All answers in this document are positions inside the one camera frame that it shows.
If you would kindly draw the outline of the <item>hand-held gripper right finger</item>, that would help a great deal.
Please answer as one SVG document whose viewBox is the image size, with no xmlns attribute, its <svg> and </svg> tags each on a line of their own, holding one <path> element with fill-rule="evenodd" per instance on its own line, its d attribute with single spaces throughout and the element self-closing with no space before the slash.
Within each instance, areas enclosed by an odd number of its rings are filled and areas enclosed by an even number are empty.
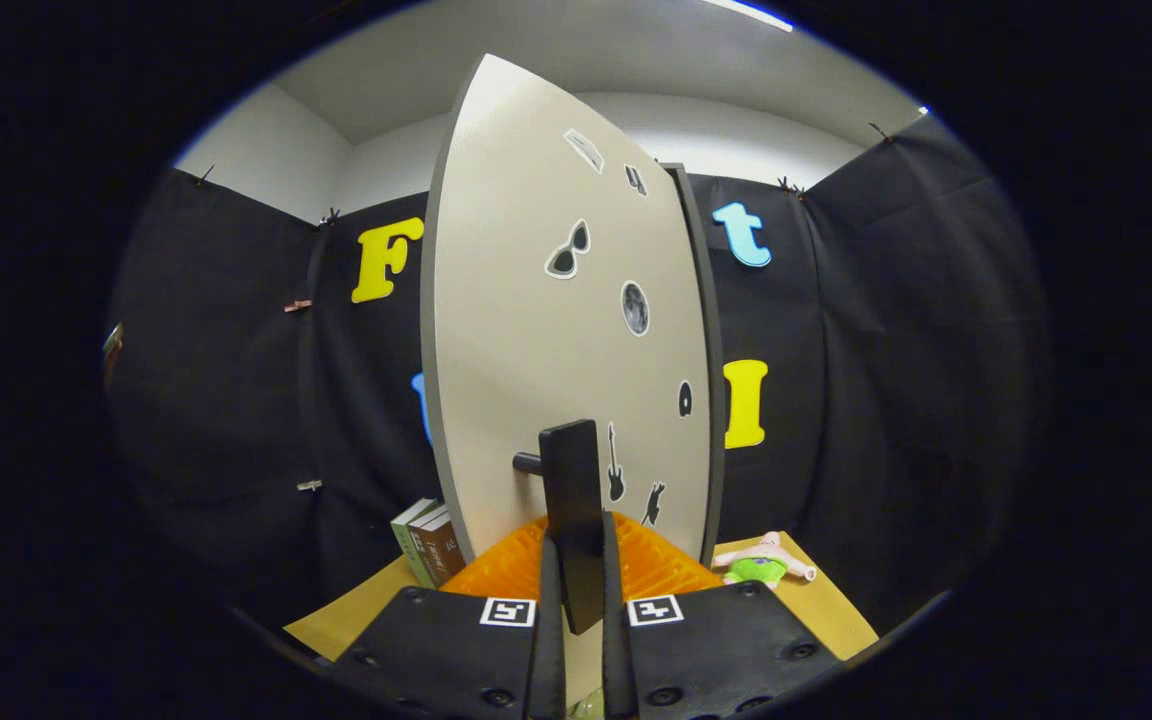
<svg viewBox="0 0 1152 720">
<path fill-rule="evenodd" d="M 840 657 L 763 583 L 626 600 L 612 511 L 602 530 L 608 719 L 753 719 L 841 673 Z"/>
</svg>

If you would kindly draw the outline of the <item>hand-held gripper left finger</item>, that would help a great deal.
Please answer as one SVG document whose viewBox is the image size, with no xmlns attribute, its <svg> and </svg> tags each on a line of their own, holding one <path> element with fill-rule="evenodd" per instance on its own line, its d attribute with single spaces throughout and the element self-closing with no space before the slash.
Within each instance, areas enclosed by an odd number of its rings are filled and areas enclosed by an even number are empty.
<svg viewBox="0 0 1152 720">
<path fill-rule="evenodd" d="M 382 719 L 566 715 L 563 521 L 526 524 L 538 588 L 529 597 L 401 588 L 332 665 L 332 683 Z"/>
</svg>

